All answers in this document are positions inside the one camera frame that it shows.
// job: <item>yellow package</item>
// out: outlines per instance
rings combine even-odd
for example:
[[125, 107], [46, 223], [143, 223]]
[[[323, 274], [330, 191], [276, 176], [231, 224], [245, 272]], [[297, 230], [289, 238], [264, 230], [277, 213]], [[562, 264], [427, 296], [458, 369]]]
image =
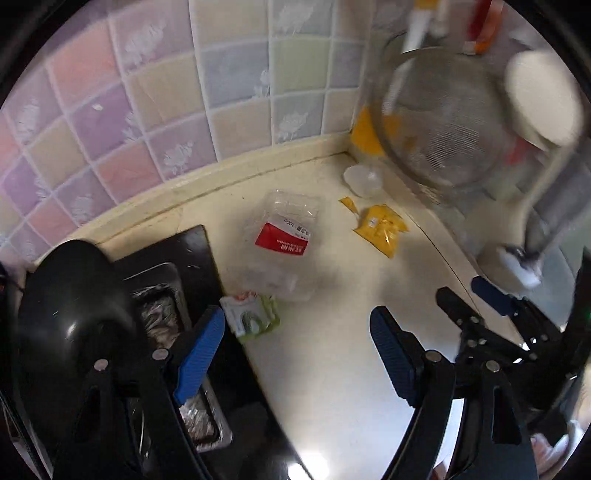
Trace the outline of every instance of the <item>yellow package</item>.
[[354, 232], [365, 238], [388, 258], [392, 258], [398, 245], [398, 233], [408, 232], [404, 220], [388, 205], [370, 207]]

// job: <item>white countertop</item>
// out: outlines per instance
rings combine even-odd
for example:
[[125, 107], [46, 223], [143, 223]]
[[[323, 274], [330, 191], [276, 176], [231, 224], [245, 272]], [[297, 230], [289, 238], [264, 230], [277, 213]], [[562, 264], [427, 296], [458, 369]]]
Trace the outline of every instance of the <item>white countertop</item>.
[[[187, 202], [109, 245], [105, 242], [107, 249], [116, 250], [130, 238], [148, 244], [170, 235], [171, 228], [180, 232], [203, 224], [222, 283], [235, 293], [243, 226], [267, 192], [324, 197], [324, 215], [315, 233], [322, 239], [319, 289], [306, 303], [281, 303], [279, 327], [245, 345], [279, 424], [315, 480], [381, 479], [413, 413], [397, 397], [369, 335], [371, 310], [386, 305], [425, 349], [453, 360], [459, 330], [437, 307], [435, 293], [448, 286], [470, 301], [458, 277], [465, 282], [475, 274], [465, 271], [465, 264], [461, 273], [452, 271], [454, 261], [439, 253], [449, 249], [438, 250], [434, 244], [439, 240], [429, 239], [386, 194], [372, 202], [354, 197], [342, 180], [352, 164], [350, 157], [336, 155], [255, 176]], [[344, 196], [354, 198], [359, 209], [387, 203], [404, 218], [410, 231], [401, 236], [394, 259], [352, 231], [358, 220], [339, 203]], [[502, 335], [512, 334], [507, 322], [495, 320], [490, 326]], [[453, 451], [461, 408], [461, 401], [454, 401], [439, 460]]]

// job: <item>ceramic tile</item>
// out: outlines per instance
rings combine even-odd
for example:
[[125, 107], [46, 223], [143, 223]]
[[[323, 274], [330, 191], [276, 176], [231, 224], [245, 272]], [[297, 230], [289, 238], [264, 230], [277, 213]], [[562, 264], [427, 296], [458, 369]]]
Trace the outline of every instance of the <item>ceramic tile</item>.
[[115, 45], [126, 71], [193, 48], [186, 1], [144, 0], [114, 19]]
[[353, 111], [357, 104], [359, 89], [334, 90], [328, 92], [326, 95], [323, 133], [332, 134], [349, 131], [351, 120], [353, 119]]
[[222, 158], [271, 145], [271, 110], [268, 100], [228, 107], [210, 116]]
[[23, 259], [33, 262], [49, 250], [49, 245], [27, 223], [14, 232], [11, 245]]
[[60, 243], [77, 228], [70, 216], [53, 198], [47, 199], [36, 208], [28, 222], [51, 246]]
[[10, 168], [19, 155], [17, 141], [14, 140], [4, 115], [0, 113], [0, 176]]
[[103, 20], [107, 14], [106, 3], [107, 0], [91, 0], [80, 8], [47, 40], [43, 47], [45, 52], [50, 54], [58, 50], [87, 27]]
[[333, 0], [273, 0], [276, 35], [330, 35]]
[[52, 189], [86, 166], [74, 134], [63, 119], [43, 132], [29, 149], [29, 153], [43, 179]]
[[7, 101], [7, 115], [23, 144], [28, 144], [61, 115], [43, 66], [31, 72], [12, 91]]
[[291, 38], [273, 44], [275, 92], [323, 89], [329, 60], [329, 40]]
[[97, 166], [96, 171], [118, 202], [161, 183], [160, 175], [143, 142], [119, 149]]
[[153, 134], [149, 142], [167, 180], [216, 161], [205, 115]]
[[72, 123], [91, 160], [141, 136], [122, 85], [80, 107]]
[[205, 51], [202, 65], [210, 108], [269, 95], [267, 42]]
[[275, 99], [275, 141], [320, 135], [324, 94], [304, 93]]
[[21, 216], [12, 206], [10, 200], [0, 193], [0, 244], [12, 233], [21, 221]]
[[2, 186], [22, 215], [27, 215], [35, 205], [49, 196], [44, 182], [37, 177], [25, 158], [21, 158], [6, 175]]
[[119, 74], [106, 21], [91, 26], [54, 53], [50, 68], [66, 106], [114, 82]]
[[146, 130], [203, 110], [192, 54], [143, 68], [131, 78], [129, 94], [134, 98], [139, 120]]
[[190, 0], [199, 44], [266, 37], [267, 0]]
[[408, 27], [408, 14], [413, 0], [377, 0], [372, 27], [387, 30], [391, 34], [404, 32]]
[[338, 42], [333, 45], [330, 87], [357, 87], [361, 73], [363, 45]]
[[371, 22], [372, 3], [369, 0], [337, 0], [335, 35], [365, 39]]
[[62, 186], [56, 195], [78, 225], [90, 222], [115, 206], [90, 169]]

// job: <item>yellow tile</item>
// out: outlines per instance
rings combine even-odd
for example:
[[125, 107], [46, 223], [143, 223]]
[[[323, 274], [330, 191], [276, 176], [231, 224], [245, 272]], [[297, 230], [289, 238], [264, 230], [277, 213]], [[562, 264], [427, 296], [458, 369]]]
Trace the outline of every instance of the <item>yellow tile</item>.
[[372, 2], [368, 0], [339, 0], [336, 35], [341, 38], [365, 38], [369, 32]]
[[266, 37], [266, 0], [191, 0], [201, 46]]
[[46, 130], [29, 152], [52, 189], [86, 166], [74, 134], [63, 119]]
[[147, 130], [203, 110], [192, 54], [148, 65], [132, 76], [129, 87]]
[[327, 94], [323, 133], [345, 132], [351, 128], [358, 95], [359, 89], [333, 90]]
[[222, 158], [271, 145], [269, 100], [248, 102], [210, 115]]
[[289, 38], [273, 44], [275, 92], [323, 89], [329, 64], [330, 40]]
[[21, 217], [10, 201], [0, 195], [0, 235], [10, 235], [20, 221]]

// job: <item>pink tile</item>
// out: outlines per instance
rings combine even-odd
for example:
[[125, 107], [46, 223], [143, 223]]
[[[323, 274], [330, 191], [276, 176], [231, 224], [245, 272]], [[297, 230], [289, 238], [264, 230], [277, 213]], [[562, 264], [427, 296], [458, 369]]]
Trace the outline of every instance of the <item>pink tile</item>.
[[167, 180], [216, 162], [205, 115], [151, 135], [149, 142]]
[[115, 44], [126, 71], [193, 48], [186, 1], [143, 0], [115, 17]]
[[29, 224], [50, 244], [57, 245], [76, 230], [76, 225], [53, 198], [37, 208], [29, 217]]
[[56, 96], [43, 66], [32, 70], [20, 81], [7, 101], [7, 115], [17, 138], [28, 144], [61, 115]]
[[106, 21], [89, 27], [53, 54], [50, 66], [66, 106], [91, 96], [119, 74]]
[[141, 135], [122, 85], [80, 107], [72, 121], [91, 160]]
[[29, 262], [35, 261], [49, 250], [49, 245], [26, 222], [14, 232], [11, 245], [18, 254]]
[[63, 185], [57, 198], [78, 225], [84, 225], [115, 206], [92, 170]]
[[118, 202], [161, 183], [143, 142], [123, 147], [97, 167], [99, 177]]
[[10, 133], [4, 115], [0, 114], [0, 176], [10, 168], [19, 154], [17, 141]]
[[25, 158], [21, 158], [6, 175], [2, 187], [22, 215], [27, 215], [49, 196], [42, 179], [37, 177]]

